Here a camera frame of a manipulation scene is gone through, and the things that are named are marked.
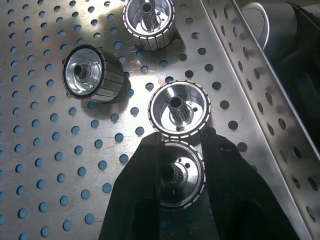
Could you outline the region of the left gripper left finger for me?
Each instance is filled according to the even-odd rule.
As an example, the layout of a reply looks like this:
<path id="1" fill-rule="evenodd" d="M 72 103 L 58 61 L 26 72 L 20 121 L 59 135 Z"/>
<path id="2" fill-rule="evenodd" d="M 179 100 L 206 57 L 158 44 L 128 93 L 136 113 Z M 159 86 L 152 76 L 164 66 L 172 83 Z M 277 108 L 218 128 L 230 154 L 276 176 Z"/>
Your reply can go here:
<path id="1" fill-rule="evenodd" d="M 162 138 L 144 137 L 117 177 L 100 240 L 157 240 L 160 237 Z"/>

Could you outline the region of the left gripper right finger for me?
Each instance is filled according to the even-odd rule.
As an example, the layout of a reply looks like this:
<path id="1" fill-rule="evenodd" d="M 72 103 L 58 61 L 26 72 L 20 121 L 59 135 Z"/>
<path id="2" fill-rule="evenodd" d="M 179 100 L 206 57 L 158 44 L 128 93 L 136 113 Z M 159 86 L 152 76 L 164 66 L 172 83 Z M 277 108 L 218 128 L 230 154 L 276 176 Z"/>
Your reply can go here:
<path id="1" fill-rule="evenodd" d="M 200 135 L 206 185 L 221 240 L 297 240 L 265 180 L 237 146 L 207 128 Z"/>

